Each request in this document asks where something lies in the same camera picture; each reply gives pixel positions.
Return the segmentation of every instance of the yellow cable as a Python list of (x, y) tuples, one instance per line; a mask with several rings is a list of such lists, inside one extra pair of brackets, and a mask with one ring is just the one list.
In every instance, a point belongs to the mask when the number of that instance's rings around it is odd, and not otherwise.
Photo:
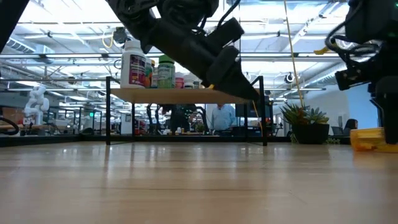
[[(253, 102), (253, 106), (254, 106), (254, 111), (256, 112), (256, 116), (257, 116), (257, 120), (259, 119), (259, 113), (257, 113), (257, 108), (256, 108), (256, 104), (254, 103), (254, 101), (252, 101)], [(261, 122), (260, 122), (260, 128), (261, 128), (261, 137), (263, 136), (263, 133), (262, 133), (262, 125), (261, 125)]]
[(287, 32), (289, 34), (290, 53), (292, 54), (292, 61), (293, 61), (294, 77), (296, 79), (297, 91), (298, 91), (298, 95), (300, 97), (301, 107), (304, 108), (303, 96), (301, 94), (300, 85), (299, 85), (299, 79), (297, 77), (296, 64), (295, 64), (295, 60), (294, 60), (292, 36), (291, 36), (291, 33), (290, 33), (289, 18), (287, 16), (287, 3), (286, 3), (286, 0), (284, 0), (284, 4), (285, 4), (285, 13), (286, 13)]
[(104, 35), (103, 35), (102, 44), (103, 44), (106, 48), (111, 48), (111, 47), (113, 46), (113, 33), (114, 33), (114, 31), (112, 32), (111, 45), (106, 45), (106, 44), (105, 44), (105, 38), (104, 38)]

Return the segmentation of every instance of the person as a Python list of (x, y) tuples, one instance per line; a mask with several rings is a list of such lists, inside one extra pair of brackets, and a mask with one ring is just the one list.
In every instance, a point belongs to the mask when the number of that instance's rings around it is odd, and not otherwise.
[(352, 129), (358, 129), (358, 121), (355, 119), (347, 120), (346, 126), (343, 130), (343, 135), (349, 136), (349, 133), (351, 132)]
[(225, 135), (223, 132), (231, 131), (234, 121), (235, 109), (231, 105), (217, 104), (217, 108), (211, 114), (210, 129), (216, 135)]

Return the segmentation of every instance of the potted plant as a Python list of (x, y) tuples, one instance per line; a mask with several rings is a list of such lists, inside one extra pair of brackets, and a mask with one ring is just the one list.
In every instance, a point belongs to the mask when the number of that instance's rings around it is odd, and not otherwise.
[(292, 125), (293, 134), (300, 144), (323, 144), (329, 135), (329, 118), (317, 109), (287, 105), (281, 108), (286, 122)]

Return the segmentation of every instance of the shelf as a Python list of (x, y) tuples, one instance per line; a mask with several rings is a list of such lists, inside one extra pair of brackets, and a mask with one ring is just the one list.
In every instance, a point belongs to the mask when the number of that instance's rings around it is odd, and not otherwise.
[(210, 89), (112, 89), (111, 93), (130, 103), (246, 103), (248, 100)]

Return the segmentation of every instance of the white robot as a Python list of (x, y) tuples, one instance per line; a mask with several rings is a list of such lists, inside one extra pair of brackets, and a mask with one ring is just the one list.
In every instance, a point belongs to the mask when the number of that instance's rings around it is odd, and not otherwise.
[(30, 91), (29, 96), (30, 99), (27, 102), (24, 113), (25, 113), (25, 123), (32, 122), (36, 125), (41, 125), (43, 122), (43, 112), (48, 111), (50, 107), (49, 99), (44, 97), (45, 87), (44, 86), (35, 86), (33, 90)]

